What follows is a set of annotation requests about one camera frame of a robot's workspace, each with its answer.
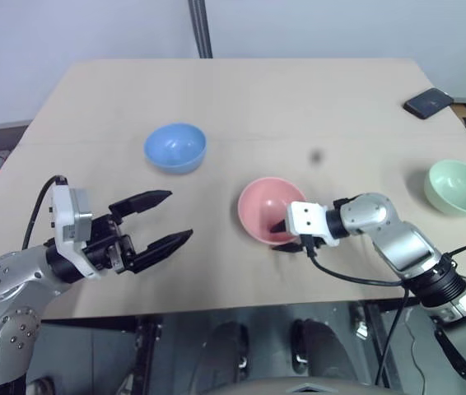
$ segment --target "cable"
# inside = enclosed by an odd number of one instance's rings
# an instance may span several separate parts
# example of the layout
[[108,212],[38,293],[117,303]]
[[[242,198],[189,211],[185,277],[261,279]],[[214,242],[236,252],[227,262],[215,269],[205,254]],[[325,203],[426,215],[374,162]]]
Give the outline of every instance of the cable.
[[62,175],[55,175],[54,177],[50,178],[46,183],[44,183],[43,188],[41,188],[39,192],[39,196],[35,201],[34,209],[32,210],[32,215],[30,216],[30,221],[28,222],[28,226],[26,227],[25,238],[22,240],[22,247],[21,249],[27,249],[28,243],[30,242],[30,236],[32,235],[32,230],[34,229],[35,219],[37,218],[37,213],[41,208],[41,204],[43,203],[44,195],[47,193],[49,188],[55,182],[56,179],[60,179],[64,177]]
[[451,252],[449,252],[449,253],[447,253],[447,254],[449,254],[449,255],[452,257],[452,256],[456,255],[457,253],[462,253],[462,252],[465,251],[465,250],[466,250],[466,245],[463,246],[463,247],[460,247],[459,249],[456,249],[456,250],[454,250],[454,251],[451,251]]
[[310,260],[312,261],[315,267],[317,267],[321,272],[325,272],[326,274],[329,274],[332,277],[336,277],[339,280],[355,282],[357,284],[362,284],[364,286],[401,286],[402,285],[401,281],[370,280],[368,278],[351,277],[351,276],[346,276],[341,273],[334,272],[330,269],[327,269],[326,267],[321,266],[320,263],[317,262],[317,259],[315,259],[315,256],[317,256],[317,253],[315,253],[315,242],[314,242],[314,238],[311,235],[301,235],[301,243],[306,249],[306,255],[308,255],[308,258],[310,258]]
[[394,321],[392,322],[392,325],[390,326],[389,335],[387,336],[387,341],[385,342],[384,347],[383,347],[380,367],[378,368],[378,373],[375,376],[375,382],[374,382],[375,385],[380,384],[381,375],[383,374],[383,369],[384,369],[384,363],[387,359],[387,353],[389,352],[390,341],[392,340],[392,336],[394,335],[394,331],[396,330],[396,327],[398,326],[398,321],[401,317],[401,313],[403,312],[403,309],[405,309],[407,302],[408,302],[408,288],[405,288],[405,295],[403,295],[403,300],[398,307],[398,311],[396,312],[396,315],[394,316]]
[[412,338],[412,344],[411,344],[411,357],[412,357],[412,362],[414,364],[414,367],[416,368],[416,370],[418,371],[418,373],[422,376],[422,381],[423,381],[423,385],[422,385],[422,395],[425,395],[426,394],[426,387],[427,387],[427,382],[426,382],[426,379],[425,379],[425,374],[423,373],[423,369],[420,367],[420,365],[417,363],[416,361],[416,355],[415,355],[415,350],[416,350],[416,337],[414,336],[414,333],[412,333],[412,329],[411,327],[408,325],[408,319],[412,313],[412,310],[413,308],[410,308],[409,310],[407,310],[407,313],[405,314],[405,319],[404,319],[404,323],[405,323],[405,327],[407,328],[407,332],[408,334],[410,335],[410,337]]
[[401,281],[381,281],[381,280],[370,280],[368,278],[346,276],[344,274],[333,272],[330,269],[327,269],[326,267],[321,266],[319,262],[317,262],[317,259],[315,259],[315,257],[310,257],[310,260],[312,261],[314,266],[317,267],[321,272],[325,272],[326,274],[336,277],[339,280],[355,282],[357,284],[362,284],[364,286],[401,286],[402,285]]

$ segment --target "blue bowl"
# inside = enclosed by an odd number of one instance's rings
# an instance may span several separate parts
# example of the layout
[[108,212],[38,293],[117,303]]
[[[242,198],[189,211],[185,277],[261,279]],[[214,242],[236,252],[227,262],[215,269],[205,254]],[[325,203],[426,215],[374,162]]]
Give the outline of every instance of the blue bowl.
[[197,169],[206,155],[206,137],[188,123],[172,123],[155,130],[145,141],[145,157],[166,173],[184,174]]

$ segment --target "black phone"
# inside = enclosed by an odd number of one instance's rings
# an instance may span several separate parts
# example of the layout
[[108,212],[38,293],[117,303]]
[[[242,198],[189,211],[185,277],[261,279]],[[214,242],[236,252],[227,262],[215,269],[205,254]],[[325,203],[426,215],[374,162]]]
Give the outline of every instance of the black phone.
[[403,108],[419,119],[427,119],[453,104],[453,99],[436,88],[431,88],[403,104]]

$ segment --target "tabletop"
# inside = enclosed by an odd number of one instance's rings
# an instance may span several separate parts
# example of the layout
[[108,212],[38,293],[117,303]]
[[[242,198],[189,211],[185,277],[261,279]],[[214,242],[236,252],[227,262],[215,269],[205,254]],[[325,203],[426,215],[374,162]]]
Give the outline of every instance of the tabletop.
[[[408,59],[79,63],[0,171],[0,255],[20,248],[40,187],[63,174],[71,187],[87,189],[95,216],[135,193],[173,192],[125,219],[137,250],[179,230],[194,234],[142,273],[79,281],[51,303],[46,318],[400,296],[326,276],[304,254],[273,252],[243,231],[236,203],[243,187],[263,176],[288,179],[309,201],[327,205],[379,192],[442,251],[465,245],[466,217],[432,208],[422,185],[434,162],[466,161],[466,130],[450,109],[421,121],[401,108],[428,87]],[[173,122],[207,135],[207,155],[191,174],[163,174],[144,159],[147,135]],[[311,160],[314,153],[320,160]],[[41,212],[31,243],[49,237]],[[395,279],[366,236],[321,249],[319,261],[351,276]],[[458,261],[466,276],[466,252]]]

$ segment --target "green bowl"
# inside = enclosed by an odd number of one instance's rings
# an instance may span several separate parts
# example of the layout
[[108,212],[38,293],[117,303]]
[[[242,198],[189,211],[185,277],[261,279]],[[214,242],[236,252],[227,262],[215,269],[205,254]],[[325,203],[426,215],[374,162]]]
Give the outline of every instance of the green bowl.
[[466,163],[441,160],[425,178],[424,191],[438,210],[453,216],[466,216]]

